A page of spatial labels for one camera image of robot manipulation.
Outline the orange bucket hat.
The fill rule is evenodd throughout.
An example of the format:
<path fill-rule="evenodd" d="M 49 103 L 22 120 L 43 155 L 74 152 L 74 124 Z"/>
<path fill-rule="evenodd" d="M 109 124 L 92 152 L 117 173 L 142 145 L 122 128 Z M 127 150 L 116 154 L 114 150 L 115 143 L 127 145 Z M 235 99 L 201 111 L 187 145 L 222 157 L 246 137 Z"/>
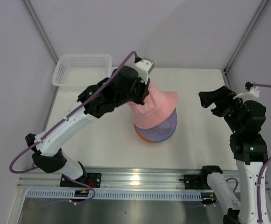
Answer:
<path fill-rule="evenodd" d="M 146 142 L 152 143 L 152 141 L 150 141 L 150 140 L 148 140 L 147 138 L 143 137 L 143 136 L 140 135 L 139 133 L 137 133 L 137 135 L 138 135 L 142 140 L 144 140 L 144 141 L 146 141 Z"/>

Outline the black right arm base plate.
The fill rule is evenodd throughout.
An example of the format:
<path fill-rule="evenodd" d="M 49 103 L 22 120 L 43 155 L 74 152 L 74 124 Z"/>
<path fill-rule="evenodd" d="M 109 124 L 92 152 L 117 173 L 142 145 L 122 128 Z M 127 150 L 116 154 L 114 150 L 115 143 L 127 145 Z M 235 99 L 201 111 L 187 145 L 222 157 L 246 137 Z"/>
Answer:
<path fill-rule="evenodd" d="M 184 184 L 186 190 L 210 190 L 211 187 L 208 186 L 205 179 L 200 175 L 184 175 L 180 182 Z"/>

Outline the pink bucket hat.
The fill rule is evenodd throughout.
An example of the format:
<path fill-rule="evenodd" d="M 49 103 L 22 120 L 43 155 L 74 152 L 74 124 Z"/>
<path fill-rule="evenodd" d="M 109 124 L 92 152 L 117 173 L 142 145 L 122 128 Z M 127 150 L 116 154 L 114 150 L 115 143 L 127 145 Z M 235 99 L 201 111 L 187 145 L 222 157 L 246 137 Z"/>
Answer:
<path fill-rule="evenodd" d="M 162 123 L 173 113 L 178 102 L 177 92 L 161 91 L 154 83 L 149 84 L 148 91 L 143 105 L 127 103 L 133 113 L 134 124 L 140 129 L 150 129 Z"/>

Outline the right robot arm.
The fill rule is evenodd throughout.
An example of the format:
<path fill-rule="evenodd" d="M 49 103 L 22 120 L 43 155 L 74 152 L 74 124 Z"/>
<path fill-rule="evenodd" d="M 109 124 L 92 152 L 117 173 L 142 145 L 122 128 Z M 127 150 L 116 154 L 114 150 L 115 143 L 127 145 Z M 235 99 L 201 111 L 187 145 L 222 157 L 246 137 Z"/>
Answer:
<path fill-rule="evenodd" d="M 227 185 L 218 166 L 204 166 L 199 184 L 211 188 L 221 205 L 225 224 L 269 224 L 266 205 L 264 164 L 268 161 L 266 142 L 260 134 L 266 121 L 266 108 L 257 102 L 259 88 L 248 87 L 236 94 L 226 86 L 215 91 L 201 91 L 201 106 L 213 115 L 224 118 L 232 131 L 229 145 L 239 174 L 240 198 Z"/>

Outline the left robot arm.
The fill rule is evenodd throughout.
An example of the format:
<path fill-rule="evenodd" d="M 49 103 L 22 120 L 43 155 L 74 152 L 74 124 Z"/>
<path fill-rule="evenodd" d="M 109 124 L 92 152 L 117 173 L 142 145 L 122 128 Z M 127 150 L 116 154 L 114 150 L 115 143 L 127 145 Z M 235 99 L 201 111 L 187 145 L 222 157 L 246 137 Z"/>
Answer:
<path fill-rule="evenodd" d="M 77 187 L 83 186 L 88 174 L 79 161 L 74 161 L 62 152 L 62 146 L 83 127 L 112 112 L 128 102 L 144 104 L 149 94 L 149 68 L 139 65 L 123 66 L 113 71 L 97 84 L 88 86 L 77 97 L 77 101 L 53 128 L 41 134 L 28 134 L 26 142 L 33 143 L 34 164 L 46 173 L 59 172 Z"/>

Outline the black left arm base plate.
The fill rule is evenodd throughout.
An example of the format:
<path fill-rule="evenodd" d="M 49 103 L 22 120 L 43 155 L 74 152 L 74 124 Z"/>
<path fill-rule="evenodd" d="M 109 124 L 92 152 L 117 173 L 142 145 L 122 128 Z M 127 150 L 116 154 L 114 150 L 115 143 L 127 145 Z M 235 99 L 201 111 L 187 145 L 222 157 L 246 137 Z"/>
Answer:
<path fill-rule="evenodd" d="M 89 185 L 92 188 L 100 188 L 101 178 L 102 178 L 101 173 L 88 173 L 88 176 L 86 179 L 79 178 L 77 180 L 77 182 Z M 81 188 L 81 187 L 83 187 L 83 185 L 81 185 L 79 183 L 72 182 L 65 175 L 62 175 L 61 179 L 60 179 L 60 187 L 67 187 L 67 188 L 80 187 Z"/>

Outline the lilac bucket hat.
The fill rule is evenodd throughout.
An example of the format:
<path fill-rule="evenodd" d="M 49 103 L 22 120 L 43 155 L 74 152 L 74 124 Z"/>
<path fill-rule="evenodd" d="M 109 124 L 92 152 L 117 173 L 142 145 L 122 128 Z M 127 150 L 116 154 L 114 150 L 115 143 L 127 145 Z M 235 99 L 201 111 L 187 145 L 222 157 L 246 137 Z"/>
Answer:
<path fill-rule="evenodd" d="M 160 140 L 169 136 L 172 132 L 175 132 L 177 123 L 177 110 L 175 108 L 166 120 L 164 120 L 162 123 L 158 124 L 155 127 L 142 129 L 137 127 L 136 125 L 133 126 L 135 132 L 138 132 L 143 137 L 149 140 Z"/>

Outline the blue bucket hat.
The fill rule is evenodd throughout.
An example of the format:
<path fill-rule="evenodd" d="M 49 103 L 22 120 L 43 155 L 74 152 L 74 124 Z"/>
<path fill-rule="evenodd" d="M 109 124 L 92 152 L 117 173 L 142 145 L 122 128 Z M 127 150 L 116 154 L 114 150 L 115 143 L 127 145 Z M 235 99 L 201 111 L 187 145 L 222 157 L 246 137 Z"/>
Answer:
<path fill-rule="evenodd" d="M 169 136 L 162 138 L 160 140 L 150 140 L 150 141 L 152 141 L 152 143 L 164 142 L 164 141 L 170 139 L 173 136 L 173 134 L 174 134 L 174 132 L 172 132 Z"/>

